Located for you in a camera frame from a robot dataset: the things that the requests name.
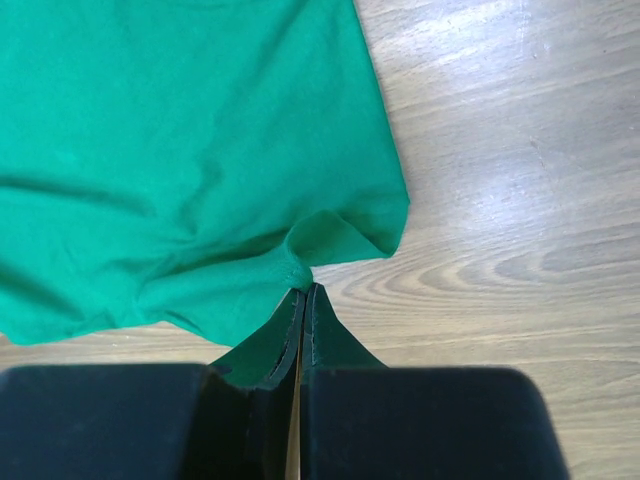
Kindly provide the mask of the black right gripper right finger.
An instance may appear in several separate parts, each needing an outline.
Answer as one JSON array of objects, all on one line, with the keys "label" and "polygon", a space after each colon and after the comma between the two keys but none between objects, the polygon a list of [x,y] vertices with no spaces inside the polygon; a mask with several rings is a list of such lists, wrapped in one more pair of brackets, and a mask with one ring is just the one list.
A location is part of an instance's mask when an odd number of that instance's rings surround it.
[{"label": "black right gripper right finger", "polygon": [[306,297],[300,385],[305,479],[566,479],[546,403],[505,367],[396,367]]}]

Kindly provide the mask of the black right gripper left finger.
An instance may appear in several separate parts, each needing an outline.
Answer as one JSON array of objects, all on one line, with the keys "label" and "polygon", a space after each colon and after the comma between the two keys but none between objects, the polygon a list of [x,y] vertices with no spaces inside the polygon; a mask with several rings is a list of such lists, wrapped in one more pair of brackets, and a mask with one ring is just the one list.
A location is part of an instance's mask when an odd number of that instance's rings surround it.
[{"label": "black right gripper left finger", "polygon": [[306,297],[211,364],[1,374],[5,479],[283,479]]}]

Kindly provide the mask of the green t shirt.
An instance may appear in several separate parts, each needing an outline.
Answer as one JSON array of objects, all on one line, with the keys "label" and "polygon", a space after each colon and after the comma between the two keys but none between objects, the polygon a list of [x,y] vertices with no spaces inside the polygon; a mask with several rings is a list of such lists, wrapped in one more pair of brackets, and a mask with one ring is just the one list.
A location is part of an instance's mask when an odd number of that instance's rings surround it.
[{"label": "green t shirt", "polygon": [[5,1],[1,331],[235,346],[409,197],[350,1]]}]

